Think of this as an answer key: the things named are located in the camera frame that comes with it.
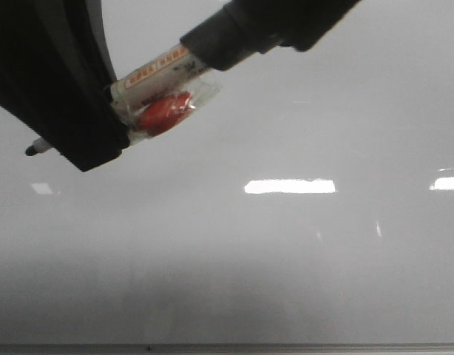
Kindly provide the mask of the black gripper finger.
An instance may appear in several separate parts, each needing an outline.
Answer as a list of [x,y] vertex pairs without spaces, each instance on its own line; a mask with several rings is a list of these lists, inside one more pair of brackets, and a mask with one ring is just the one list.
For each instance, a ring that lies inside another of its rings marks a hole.
[[0,1],[0,107],[82,172],[118,158],[126,126],[110,106],[115,72],[99,1]]

